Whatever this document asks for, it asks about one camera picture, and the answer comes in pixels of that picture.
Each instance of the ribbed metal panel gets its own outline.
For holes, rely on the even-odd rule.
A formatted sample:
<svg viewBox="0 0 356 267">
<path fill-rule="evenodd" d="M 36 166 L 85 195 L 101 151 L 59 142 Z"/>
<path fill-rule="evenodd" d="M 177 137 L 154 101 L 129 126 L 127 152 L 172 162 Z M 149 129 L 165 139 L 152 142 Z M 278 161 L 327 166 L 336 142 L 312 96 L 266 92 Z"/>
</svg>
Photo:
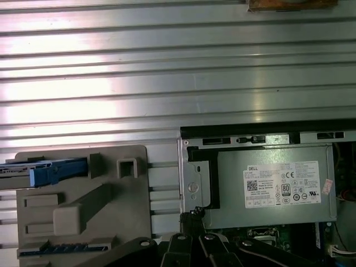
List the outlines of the ribbed metal panel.
<svg viewBox="0 0 356 267">
<path fill-rule="evenodd" d="M 356 117 L 356 1 L 286 13 L 233 1 L 0 1 L 0 25 L 0 160 L 144 144 L 157 236 L 178 229 L 180 126 Z M 17 265 L 5 199 L 1 267 Z"/>
</svg>

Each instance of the white label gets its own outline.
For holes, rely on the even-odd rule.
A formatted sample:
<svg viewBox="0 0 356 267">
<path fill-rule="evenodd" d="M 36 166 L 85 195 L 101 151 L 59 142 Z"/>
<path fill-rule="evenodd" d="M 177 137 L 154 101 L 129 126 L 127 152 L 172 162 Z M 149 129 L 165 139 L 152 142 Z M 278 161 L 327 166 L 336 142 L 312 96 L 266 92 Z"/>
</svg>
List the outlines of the white label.
<svg viewBox="0 0 356 267">
<path fill-rule="evenodd" d="M 244 184 L 247 209 L 321 202 L 317 161 L 249 165 Z"/>
</svg>

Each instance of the qr code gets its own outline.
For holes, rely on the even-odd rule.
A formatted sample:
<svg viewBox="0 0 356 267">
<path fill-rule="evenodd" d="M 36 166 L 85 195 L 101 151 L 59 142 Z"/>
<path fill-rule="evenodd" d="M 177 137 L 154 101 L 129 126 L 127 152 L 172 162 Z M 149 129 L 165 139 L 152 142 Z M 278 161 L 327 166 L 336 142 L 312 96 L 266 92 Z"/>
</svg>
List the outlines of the qr code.
<svg viewBox="0 0 356 267">
<path fill-rule="evenodd" d="M 257 181 L 247 181 L 247 191 L 257 191 Z"/>
</svg>

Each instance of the pink sticker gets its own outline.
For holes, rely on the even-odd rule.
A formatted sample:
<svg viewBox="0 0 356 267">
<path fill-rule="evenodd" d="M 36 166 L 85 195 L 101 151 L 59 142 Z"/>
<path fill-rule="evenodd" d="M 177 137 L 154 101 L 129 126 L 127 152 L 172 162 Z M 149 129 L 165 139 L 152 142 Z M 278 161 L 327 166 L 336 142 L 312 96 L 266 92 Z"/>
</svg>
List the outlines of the pink sticker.
<svg viewBox="0 0 356 267">
<path fill-rule="evenodd" d="M 322 193 L 326 194 L 326 195 L 329 195 L 330 190 L 332 189 L 332 186 L 333 186 L 333 181 L 329 180 L 329 179 L 326 179 Z"/>
</svg>

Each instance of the connector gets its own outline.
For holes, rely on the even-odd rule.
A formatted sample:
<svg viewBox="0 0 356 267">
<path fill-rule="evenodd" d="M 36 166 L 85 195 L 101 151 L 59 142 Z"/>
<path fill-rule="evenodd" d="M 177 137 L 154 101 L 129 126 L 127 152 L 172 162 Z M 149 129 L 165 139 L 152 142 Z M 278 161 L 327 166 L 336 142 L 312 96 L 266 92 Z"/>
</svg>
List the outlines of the connector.
<svg viewBox="0 0 356 267">
<path fill-rule="evenodd" d="M 332 245 L 332 244 L 329 244 L 327 246 L 327 253 L 330 257 L 334 258 L 336 257 L 335 253 L 334 253 L 334 248 L 337 248 L 338 246 L 337 245 Z"/>
</svg>

